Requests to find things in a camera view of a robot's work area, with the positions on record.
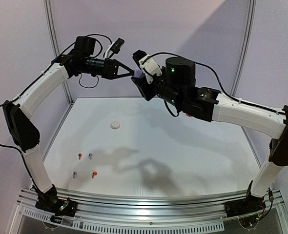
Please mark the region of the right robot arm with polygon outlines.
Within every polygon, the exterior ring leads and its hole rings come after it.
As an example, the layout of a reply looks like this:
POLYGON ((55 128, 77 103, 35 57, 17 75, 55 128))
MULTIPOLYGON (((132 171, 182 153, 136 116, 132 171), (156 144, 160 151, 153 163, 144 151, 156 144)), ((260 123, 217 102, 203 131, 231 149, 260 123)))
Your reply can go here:
POLYGON ((185 113, 207 122, 246 127, 271 138, 267 159, 251 181, 247 197, 240 202, 242 211, 250 213, 279 172, 288 166, 288 106, 273 109, 232 97, 223 90, 198 88, 195 86, 197 63, 183 57, 167 58, 164 67, 150 55, 133 60, 139 69, 132 81, 142 97, 150 101, 158 96, 166 107, 174 106, 173 117, 185 113))

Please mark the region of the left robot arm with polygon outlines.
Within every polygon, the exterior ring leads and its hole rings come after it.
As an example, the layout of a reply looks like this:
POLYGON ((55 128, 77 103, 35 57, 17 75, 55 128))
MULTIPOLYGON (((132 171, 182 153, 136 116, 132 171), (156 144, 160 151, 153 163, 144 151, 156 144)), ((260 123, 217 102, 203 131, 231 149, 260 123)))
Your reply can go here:
POLYGON ((30 118, 38 106, 62 83, 81 74, 114 80, 128 77, 134 71, 113 59, 124 44, 122 38, 112 42, 104 57, 94 55, 97 40, 93 36, 78 36, 68 54, 62 53, 32 84, 25 88, 13 101, 4 103, 3 112, 13 142, 21 150, 25 167, 32 179, 38 195, 43 195, 41 203, 49 211, 60 208, 60 200, 45 169, 40 153, 40 132, 30 118))

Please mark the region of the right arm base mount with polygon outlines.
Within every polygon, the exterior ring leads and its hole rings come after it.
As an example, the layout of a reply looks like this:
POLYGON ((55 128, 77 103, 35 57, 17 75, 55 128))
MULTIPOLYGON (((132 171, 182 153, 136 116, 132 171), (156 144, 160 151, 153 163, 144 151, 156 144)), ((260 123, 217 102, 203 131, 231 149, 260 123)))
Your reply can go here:
POLYGON ((263 210, 266 207, 263 198, 246 197, 243 199, 228 201, 224 203, 227 217, 235 217, 263 210))

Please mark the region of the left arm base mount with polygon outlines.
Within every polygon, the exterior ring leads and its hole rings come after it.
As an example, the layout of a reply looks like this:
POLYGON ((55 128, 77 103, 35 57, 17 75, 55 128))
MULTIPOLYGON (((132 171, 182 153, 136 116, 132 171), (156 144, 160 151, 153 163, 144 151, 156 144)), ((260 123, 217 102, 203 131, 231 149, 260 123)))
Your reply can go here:
POLYGON ((74 217, 77 211, 78 202, 68 198, 58 196, 43 195, 39 196, 35 207, 39 210, 54 213, 55 216, 74 217))

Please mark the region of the purple charging case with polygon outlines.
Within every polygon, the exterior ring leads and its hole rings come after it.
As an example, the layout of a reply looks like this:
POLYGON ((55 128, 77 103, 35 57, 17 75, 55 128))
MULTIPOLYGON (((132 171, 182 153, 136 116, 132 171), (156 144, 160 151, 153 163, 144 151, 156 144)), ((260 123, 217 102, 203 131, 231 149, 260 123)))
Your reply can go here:
POLYGON ((145 75, 144 75, 144 73, 142 72, 142 70, 139 70, 139 69, 137 69, 137 70, 135 70, 135 72, 134 72, 134 78, 142 78, 142 77, 144 77, 145 75))

